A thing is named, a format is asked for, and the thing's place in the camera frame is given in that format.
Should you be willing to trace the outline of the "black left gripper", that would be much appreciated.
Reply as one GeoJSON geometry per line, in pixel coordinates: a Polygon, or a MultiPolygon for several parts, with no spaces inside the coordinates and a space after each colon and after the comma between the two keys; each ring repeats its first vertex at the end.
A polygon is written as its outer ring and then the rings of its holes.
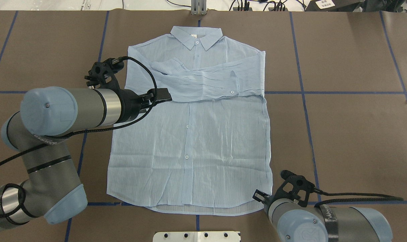
{"type": "Polygon", "coordinates": [[[150,107],[159,103],[173,101],[167,88],[153,88],[148,92],[137,95],[130,89],[121,89],[119,100],[122,112],[118,123],[135,120],[140,113],[146,112],[150,107]]]}

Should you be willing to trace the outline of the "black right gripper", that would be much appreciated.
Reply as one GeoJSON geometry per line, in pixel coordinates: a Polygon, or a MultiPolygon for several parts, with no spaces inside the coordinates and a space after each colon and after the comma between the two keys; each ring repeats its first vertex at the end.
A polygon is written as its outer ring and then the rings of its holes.
{"type": "Polygon", "coordinates": [[[253,194],[253,199],[263,205],[271,205],[274,202],[274,196],[267,194],[259,189],[256,189],[253,194]]]}

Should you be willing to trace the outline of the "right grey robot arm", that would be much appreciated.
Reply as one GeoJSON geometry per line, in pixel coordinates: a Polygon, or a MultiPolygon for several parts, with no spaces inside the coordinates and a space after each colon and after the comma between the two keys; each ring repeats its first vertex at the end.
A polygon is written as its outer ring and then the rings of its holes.
{"type": "Polygon", "coordinates": [[[388,220],[372,208],[300,206],[296,199],[256,190],[253,199],[264,205],[282,242],[392,242],[388,220]]]}

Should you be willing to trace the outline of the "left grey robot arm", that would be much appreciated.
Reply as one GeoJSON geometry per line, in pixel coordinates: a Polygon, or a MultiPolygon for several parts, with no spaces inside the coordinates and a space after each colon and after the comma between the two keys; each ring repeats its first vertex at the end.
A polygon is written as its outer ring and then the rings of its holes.
{"type": "Polygon", "coordinates": [[[87,207],[87,196],[66,141],[106,125],[133,124],[159,103],[166,88],[135,94],[130,89],[62,87],[28,91],[20,110],[2,126],[1,138],[22,157],[29,178],[0,186],[0,232],[44,217],[49,224],[71,219],[87,207]]]}

